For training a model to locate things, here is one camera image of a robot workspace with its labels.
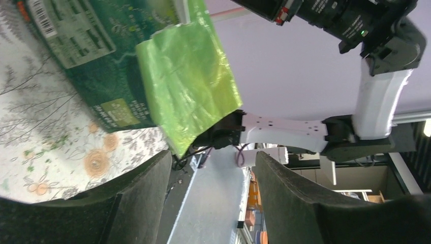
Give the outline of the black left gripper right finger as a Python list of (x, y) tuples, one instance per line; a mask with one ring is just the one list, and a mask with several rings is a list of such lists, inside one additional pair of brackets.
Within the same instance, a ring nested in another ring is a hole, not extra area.
[(430, 195), (384, 203), (345, 196), (256, 155), (269, 243), (430, 243)]

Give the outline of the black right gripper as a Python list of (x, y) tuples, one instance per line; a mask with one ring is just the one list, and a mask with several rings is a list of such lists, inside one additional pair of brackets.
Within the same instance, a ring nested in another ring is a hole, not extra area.
[(360, 43), (364, 45), (364, 52), (372, 52), (392, 38), (395, 24), (417, 6), (417, 1), (362, 0), (243, 0), (236, 3), (279, 26), (300, 18), (339, 39), (341, 54)]

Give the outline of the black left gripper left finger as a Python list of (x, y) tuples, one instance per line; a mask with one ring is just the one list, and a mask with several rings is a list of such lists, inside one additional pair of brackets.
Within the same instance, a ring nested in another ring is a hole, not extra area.
[(67, 200), (2, 198), (1, 243), (155, 243), (171, 163), (171, 153), (161, 151)]

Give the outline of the green litter bag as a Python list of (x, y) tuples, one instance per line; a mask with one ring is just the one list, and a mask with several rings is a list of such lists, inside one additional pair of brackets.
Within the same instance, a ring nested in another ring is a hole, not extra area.
[(241, 98), (204, 1), (15, 1), (108, 132), (156, 127), (175, 154), (237, 145)]

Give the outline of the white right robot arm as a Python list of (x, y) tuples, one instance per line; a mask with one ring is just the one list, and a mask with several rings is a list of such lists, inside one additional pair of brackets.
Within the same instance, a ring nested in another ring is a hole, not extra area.
[[(391, 125), (401, 91), (426, 48), (408, 18), (416, 1), (239, 1), (277, 25), (299, 17), (338, 38), (344, 54), (361, 45), (361, 84), (352, 115), (319, 121), (271, 119), (236, 110), (192, 143), (302, 148), (345, 162), (394, 148)], [(372, 203), (332, 191), (256, 154), (255, 176), (270, 243), (430, 243), (430, 195)]]

